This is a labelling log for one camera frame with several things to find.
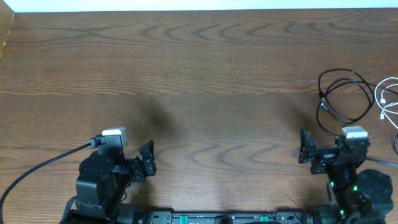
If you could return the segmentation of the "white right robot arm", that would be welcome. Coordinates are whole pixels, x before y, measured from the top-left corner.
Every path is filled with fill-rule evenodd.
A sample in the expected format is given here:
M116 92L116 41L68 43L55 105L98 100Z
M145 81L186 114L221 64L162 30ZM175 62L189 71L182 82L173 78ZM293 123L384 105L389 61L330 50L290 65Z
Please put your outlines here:
M313 175L328 177L329 204L311 208L303 223L384 223L393 210L392 179L375 169L357 172L370 147L368 132L360 126L342 128L332 148L319 149L310 133L300 131L298 163L311 163Z

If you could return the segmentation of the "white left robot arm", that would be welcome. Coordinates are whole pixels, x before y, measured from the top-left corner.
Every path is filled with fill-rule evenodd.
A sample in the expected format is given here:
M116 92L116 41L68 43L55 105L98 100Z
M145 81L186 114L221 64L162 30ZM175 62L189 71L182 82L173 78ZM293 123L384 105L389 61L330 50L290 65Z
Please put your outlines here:
M126 189L154 176L154 142L139 150L141 157L126 159L120 136L90 139L92 152L79 166L76 196L65 207L61 223L149 223L148 212L123 204Z

